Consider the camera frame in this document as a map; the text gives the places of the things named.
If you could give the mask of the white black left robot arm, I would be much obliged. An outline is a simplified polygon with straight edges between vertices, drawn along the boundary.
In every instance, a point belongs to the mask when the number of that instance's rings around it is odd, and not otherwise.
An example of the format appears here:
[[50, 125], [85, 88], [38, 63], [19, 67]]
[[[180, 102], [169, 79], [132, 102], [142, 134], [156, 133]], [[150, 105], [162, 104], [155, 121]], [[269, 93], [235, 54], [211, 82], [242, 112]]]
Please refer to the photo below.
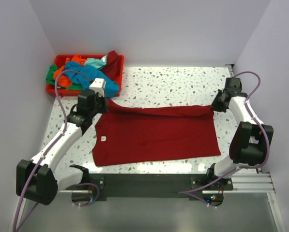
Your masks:
[[21, 160], [16, 167], [16, 194], [43, 205], [49, 205], [57, 193], [70, 186], [86, 189], [89, 170], [80, 165], [70, 165], [66, 176], [55, 175], [55, 170], [67, 151], [92, 125], [97, 114], [106, 113], [108, 101], [100, 87], [80, 92], [64, 123], [53, 139], [30, 160]]

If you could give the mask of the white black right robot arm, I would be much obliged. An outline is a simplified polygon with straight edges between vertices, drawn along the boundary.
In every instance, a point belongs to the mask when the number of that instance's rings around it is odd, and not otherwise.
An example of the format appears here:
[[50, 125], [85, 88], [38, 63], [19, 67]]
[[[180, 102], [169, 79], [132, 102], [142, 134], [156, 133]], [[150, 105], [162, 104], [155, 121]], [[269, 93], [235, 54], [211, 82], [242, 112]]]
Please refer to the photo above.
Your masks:
[[224, 89], [218, 90], [211, 108], [216, 112], [230, 110], [238, 123], [228, 156], [207, 170], [205, 185], [215, 190], [222, 185], [222, 179], [231, 178], [241, 169], [258, 169], [267, 162], [274, 129], [258, 118], [249, 96], [242, 92], [240, 78], [226, 79]]

